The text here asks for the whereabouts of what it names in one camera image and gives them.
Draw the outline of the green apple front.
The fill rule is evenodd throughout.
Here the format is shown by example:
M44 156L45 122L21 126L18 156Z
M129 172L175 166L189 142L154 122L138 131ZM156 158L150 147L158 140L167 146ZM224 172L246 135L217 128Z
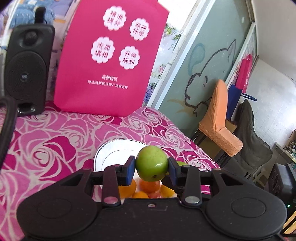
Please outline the green apple front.
M156 146L146 146L137 154L135 167L142 180L160 181L168 171L168 157L162 149Z

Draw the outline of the pink rose tablecloth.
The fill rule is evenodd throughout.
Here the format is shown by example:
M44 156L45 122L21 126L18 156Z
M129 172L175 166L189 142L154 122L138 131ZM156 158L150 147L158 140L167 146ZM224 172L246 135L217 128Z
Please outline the pink rose tablecloth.
M129 139L163 149L177 161L211 170L217 164L164 114L141 107L121 118L66 113L53 103L19 117L1 169L1 240L20 240L16 209L27 197L82 168L93 168L105 142Z

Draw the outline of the tangerine back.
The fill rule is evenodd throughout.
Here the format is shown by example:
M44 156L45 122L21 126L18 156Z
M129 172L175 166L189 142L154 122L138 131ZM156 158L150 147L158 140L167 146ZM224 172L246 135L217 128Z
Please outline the tangerine back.
M132 195L132 198L148 199L149 196L143 191L138 191Z

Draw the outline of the orange covered chair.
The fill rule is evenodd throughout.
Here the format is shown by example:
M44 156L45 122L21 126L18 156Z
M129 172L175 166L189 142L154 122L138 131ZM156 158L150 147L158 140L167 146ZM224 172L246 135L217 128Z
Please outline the orange covered chair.
M199 130L217 144L228 156L238 154L243 142L226 128L228 91L226 83L219 79Z

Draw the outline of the green apple back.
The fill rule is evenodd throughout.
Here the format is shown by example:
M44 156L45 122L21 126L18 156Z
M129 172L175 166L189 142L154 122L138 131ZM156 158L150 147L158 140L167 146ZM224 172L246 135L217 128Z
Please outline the green apple back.
M189 166L189 164L185 163L185 162L181 162L181 161L177 161L177 164L179 166Z

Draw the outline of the green apple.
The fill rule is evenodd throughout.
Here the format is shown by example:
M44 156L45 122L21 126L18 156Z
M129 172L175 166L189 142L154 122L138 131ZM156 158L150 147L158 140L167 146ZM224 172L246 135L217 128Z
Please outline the green apple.
M146 146L137 154L135 167L142 180L160 181L168 171L168 157L162 149L156 146Z
M179 166L189 166L189 164L185 163L185 162L181 162L181 161L177 161L177 164Z

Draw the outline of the blue bag by chair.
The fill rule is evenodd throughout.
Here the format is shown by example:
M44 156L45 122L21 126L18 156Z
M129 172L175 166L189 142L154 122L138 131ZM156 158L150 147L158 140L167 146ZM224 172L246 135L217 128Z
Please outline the blue bag by chair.
M239 102L240 97L244 97L252 101L257 101L255 97L242 93L241 89L231 84L228 89L227 113L226 113L227 120L231 120L231 117L234 113L234 110L236 109L236 106Z

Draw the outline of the pink tote bag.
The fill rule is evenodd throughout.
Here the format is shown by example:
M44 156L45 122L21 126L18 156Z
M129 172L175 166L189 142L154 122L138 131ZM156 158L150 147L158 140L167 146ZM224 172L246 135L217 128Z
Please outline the pink tote bag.
M81 1L58 65L56 106L120 117L140 108L168 15L158 1Z

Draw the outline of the large orange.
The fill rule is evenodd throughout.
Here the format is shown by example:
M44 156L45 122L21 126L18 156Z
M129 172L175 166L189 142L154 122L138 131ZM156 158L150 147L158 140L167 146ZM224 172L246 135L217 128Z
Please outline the large orange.
M137 183L134 179L132 180L131 185L129 186L119 186L118 190L119 190L120 198L125 199L125 198L132 197L136 189L137 189Z

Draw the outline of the orange middle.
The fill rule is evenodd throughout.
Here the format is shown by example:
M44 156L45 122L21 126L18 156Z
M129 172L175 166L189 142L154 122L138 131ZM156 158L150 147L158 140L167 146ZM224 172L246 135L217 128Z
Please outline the orange middle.
M155 193L160 188L160 181L156 182L147 182L142 179L139 180L139 189L147 194Z

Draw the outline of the white round plate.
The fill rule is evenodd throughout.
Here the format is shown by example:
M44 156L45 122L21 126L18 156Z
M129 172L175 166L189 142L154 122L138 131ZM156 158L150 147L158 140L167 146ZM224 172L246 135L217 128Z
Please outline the white round plate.
M102 144L95 156L93 169L103 171L111 165L124 165L130 156L136 157L138 152L147 145L128 139L117 139Z

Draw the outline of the small red fruit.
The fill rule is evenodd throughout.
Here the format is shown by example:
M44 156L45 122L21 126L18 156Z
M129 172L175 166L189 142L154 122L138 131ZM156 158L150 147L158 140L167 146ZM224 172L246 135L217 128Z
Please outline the small red fruit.
M148 194L148 197L150 199L157 199L157 198L162 198L162 195L161 193L158 191L158 192L154 192L154 193L150 193Z

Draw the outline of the dark grey covered chair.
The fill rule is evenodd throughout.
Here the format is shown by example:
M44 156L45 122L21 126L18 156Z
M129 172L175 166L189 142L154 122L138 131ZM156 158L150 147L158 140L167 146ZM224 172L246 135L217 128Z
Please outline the dark grey covered chair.
M236 109L236 125L233 134L243 142L241 151L230 158L224 170L242 177L248 177L267 163L273 155L270 146L261 139L254 129L254 114L251 104L245 99Z

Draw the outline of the pink bag by door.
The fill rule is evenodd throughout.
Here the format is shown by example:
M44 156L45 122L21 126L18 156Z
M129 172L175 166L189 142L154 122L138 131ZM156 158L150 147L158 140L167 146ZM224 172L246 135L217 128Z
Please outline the pink bag by door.
M246 93L248 80L252 68L252 55L248 54L243 60L241 61L238 77L236 80L235 86L242 90L242 93Z

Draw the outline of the black loudspeaker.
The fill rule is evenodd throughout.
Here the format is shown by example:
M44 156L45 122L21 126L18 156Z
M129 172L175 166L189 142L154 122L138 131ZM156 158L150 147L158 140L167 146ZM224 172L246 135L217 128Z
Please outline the black loudspeaker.
M44 111L54 37L55 28L45 24L19 25L11 33L4 64L4 93L15 100L18 116Z

